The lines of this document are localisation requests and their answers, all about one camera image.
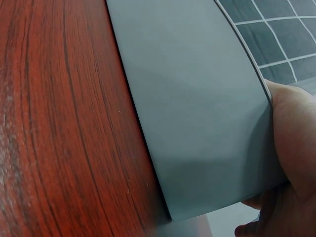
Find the reddish-brown wood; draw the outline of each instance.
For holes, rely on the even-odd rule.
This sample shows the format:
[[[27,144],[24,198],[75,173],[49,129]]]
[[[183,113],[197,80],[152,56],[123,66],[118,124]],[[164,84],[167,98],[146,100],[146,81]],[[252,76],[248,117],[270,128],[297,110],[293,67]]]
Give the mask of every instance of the reddish-brown wood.
[[[170,223],[102,0],[0,0],[0,236],[210,236]]]

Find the finger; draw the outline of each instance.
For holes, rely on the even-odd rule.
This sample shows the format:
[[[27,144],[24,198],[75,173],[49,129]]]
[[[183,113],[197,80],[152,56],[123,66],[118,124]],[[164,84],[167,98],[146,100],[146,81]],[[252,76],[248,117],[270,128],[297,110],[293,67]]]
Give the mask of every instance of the finger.
[[[251,197],[245,201],[242,201],[242,204],[245,204],[246,206],[250,206],[254,209],[260,210],[261,209],[261,194]]]
[[[306,91],[266,81],[272,94],[274,136],[281,166],[299,198],[316,191],[316,101]]]
[[[256,237],[258,222],[250,222],[235,229],[236,237]]]
[[[261,198],[262,208],[260,211],[259,224],[258,224],[258,232],[263,233],[266,228],[268,222],[270,221],[276,204],[278,197],[278,187],[266,191]]]

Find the white grid line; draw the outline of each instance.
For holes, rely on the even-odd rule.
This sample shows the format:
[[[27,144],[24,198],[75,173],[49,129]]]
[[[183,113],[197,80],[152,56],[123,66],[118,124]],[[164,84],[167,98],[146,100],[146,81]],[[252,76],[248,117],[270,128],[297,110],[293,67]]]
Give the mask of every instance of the white grid line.
[[[315,56],[316,56],[316,53],[311,53],[311,54],[307,54],[307,55],[303,55],[303,56],[299,56],[299,57],[295,57],[295,58],[290,58],[288,60],[281,60],[281,61],[277,61],[277,62],[274,62],[274,63],[268,63],[268,64],[261,65],[261,66],[258,66],[258,67],[259,67],[259,69],[262,69],[262,68],[267,68],[267,67],[270,67],[270,66],[276,66],[276,65],[279,65],[279,64],[282,64],[282,63],[287,63],[288,61],[289,62],[293,62],[293,61],[297,61],[297,60],[300,60],[300,59],[311,58],[311,57],[315,57]]]
[[[278,46],[280,47],[280,49],[281,49],[281,51],[282,51],[282,53],[283,53],[283,55],[284,55],[284,57],[285,57],[285,61],[286,61],[287,63],[289,63],[289,65],[290,65],[290,68],[291,68],[292,74],[293,74],[293,76],[294,76],[295,82],[297,82],[297,78],[296,78],[296,75],[295,75],[293,66],[292,66],[291,62],[288,60],[288,57],[287,57],[287,55],[286,55],[286,53],[285,53],[285,51],[284,51],[284,49],[283,49],[283,47],[282,47],[280,41],[278,40],[275,31],[272,29],[272,27],[270,26],[270,24],[268,23],[268,21],[265,19],[265,17],[264,17],[263,14],[261,13],[261,11],[260,11],[259,7],[257,6],[257,4],[255,3],[255,1],[254,1],[254,0],[251,0],[251,2],[252,2],[252,4],[255,6],[256,10],[258,11],[259,15],[260,15],[261,18],[263,19],[264,23],[266,23],[266,25],[269,27],[270,31],[272,32],[273,36],[275,37],[276,42],[277,42]]]
[[[284,17],[274,17],[274,18],[267,18],[267,19],[261,19],[261,20],[253,20],[253,21],[242,21],[242,22],[236,22],[235,25],[245,25],[245,24],[253,24],[253,23],[260,23],[260,22],[269,22],[269,21],[279,21],[279,20],[291,20],[291,19],[311,19],[311,18],[316,18],[316,16],[284,16]]]
[[[288,1],[288,3],[290,4],[292,10],[294,11],[294,14],[295,14],[296,16],[298,16],[298,14],[297,14],[296,10],[294,9],[294,7],[293,7],[291,1],[290,1],[290,0],[287,0],[287,1]],[[312,32],[307,28],[307,26],[305,25],[305,23],[302,21],[301,18],[298,18],[298,19],[299,19],[299,21],[302,23],[302,25],[304,26],[304,28],[307,30],[307,32],[310,34],[310,36],[311,36],[312,39],[314,40],[314,43],[316,44],[316,39],[315,39],[315,37],[313,36]]]

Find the grid lines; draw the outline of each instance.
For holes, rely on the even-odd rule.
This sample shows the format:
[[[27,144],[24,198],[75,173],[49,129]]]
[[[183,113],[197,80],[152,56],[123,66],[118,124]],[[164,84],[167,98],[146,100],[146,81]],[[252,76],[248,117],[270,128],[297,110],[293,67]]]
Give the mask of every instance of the grid lines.
[[[265,69],[265,72],[267,72],[266,69],[268,68],[270,71],[269,76],[271,77],[272,75],[274,79],[291,75],[293,82],[308,79],[302,77],[303,74],[316,78],[316,65],[315,69],[310,67],[311,63],[316,62],[316,10],[313,7],[311,8],[310,4],[316,6],[316,0],[302,2],[301,4],[306,4],[306,6],[298,9],[298,11],[292,4],[292,0],[284,0],[280,4],[277,1],[266,1],[266,5],[262,5],[261,2],[258,2],[260,4],[257,5],[257,0],[248,0],[252,6],[247,3],[248,1],[215,1],[219,3],[221,1],[228,1],[225,7],[221,3],[219,6],[225,9],[225,13],[229,15],[230,20],[236,27],[245,25],[245,28],[238,28],[237,30],[244,39],[243,42],[247,44],[247,48],[253,55],[260,70]],[[270,14],[270,7],[275,7],[274,14]],[[241,14],[241,12],[246,14],[236,17],[236,12],[238,14]],[[235,22],[230,17],[231,14],[234,16]],[[258,27],[250,27],[251,24],[255,23],[264,23],[267,27],[266,30],[263,28],[263,24],[258,25]]]
[[[269,27],[269,29],[270,29],[270,31],[272,32],[273,36],[276,38],[276,42],[277,42],[278,46],[280,47],[280,49],[281,49],[281,51],[282,51],[282,53],[283,53],[283,55],[284,55],[284,57],[285,57],[286,62],[290,65],[290,68],[291,68],[292,74],[293,74],[293,76],[294,76],[295,82],[297,82],[297,78],[296,78],[296,74],[295,74],[295,72],[294,72],[293,66],[292,66],[292,64],[290,63],[290,61],[288,60],[288,57],[287,57],[287,55],[286,55],[286,53],[285,53],[285,51],[284,51],[284,49],[283,49],[283,47],[282,47],[280,41],[278,40],[278,37],[277,37],[275,31],[272,29],[271,25],[266,21],[265,17],[264,17],[263,14],[261,13],[261,11],[260,11],[260,9],[258,8],[258,6],[257,6],[257,4],[255,3],[255,1],[254,1],[254,0],[251,0],[251,1],[252,1],[252,4],[253,4],[253,5],[255,6],[255,8],[257,9],[257,11],[258,11],[258,13],[260,14],[260,16],[262,17],[262,19],[264,20],[264,22],[266,23],[266,25]]]

